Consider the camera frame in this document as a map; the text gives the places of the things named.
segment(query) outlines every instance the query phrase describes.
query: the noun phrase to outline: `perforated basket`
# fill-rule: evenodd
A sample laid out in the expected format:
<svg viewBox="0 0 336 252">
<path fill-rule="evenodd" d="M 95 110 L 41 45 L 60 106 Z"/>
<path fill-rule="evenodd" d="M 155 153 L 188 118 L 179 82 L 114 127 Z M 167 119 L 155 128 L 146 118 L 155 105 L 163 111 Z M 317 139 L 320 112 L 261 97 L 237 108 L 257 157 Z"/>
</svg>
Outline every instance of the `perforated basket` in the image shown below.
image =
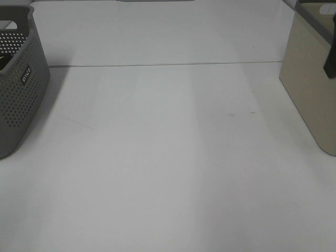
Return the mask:
<svg viewBox="0 0 336 252">
<path fill-rule="evenodd" d="M 16 29 L 0 29 L 0 53 L 11 60 L 0 70 L 0 158 L 12 153 L 45 94 L 50 72 L 30 6 L 0 6 L 0 20 Z"/>
</svg>

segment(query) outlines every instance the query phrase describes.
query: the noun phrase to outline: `white surface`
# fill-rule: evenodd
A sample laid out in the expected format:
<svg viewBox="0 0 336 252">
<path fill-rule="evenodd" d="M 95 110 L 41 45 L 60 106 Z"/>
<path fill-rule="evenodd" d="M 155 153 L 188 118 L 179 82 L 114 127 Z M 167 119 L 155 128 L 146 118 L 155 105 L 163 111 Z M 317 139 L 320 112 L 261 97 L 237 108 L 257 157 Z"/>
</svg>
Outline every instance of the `white surface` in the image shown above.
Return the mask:
<svg viewBox="0 0 336 252">
<path fill-rule="evenodd" d="M 293 18 L 280 0 L 32 6 L 49 65 L 280 61 Z"/>
<path fill-rule="evenodd" d="M 52 69 L 0 162 L 0 250 L 334 251 L 335 158 L 279 70 Z"/>
</svg>

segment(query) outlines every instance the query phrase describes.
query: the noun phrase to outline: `beige container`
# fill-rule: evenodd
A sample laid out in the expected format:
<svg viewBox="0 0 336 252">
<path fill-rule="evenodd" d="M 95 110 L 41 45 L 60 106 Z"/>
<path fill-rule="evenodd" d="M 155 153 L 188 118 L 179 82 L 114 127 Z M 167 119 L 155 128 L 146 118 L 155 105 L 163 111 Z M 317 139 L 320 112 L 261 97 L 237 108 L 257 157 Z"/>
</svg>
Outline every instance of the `beige container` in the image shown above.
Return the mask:
<svg viewBox="0 0 336 252">
<path fill-rule="evenodd" d="M 322 3 L 298 5 L 310 16 L 295 13 L 280 80 L 319 147 L 336 156 L 336 80 L 323 69 L 331 48 L 333 15 L 320 14 Z M 308 22 L 312 18 L 319 22 L 314 28 Z"/>
</svg>

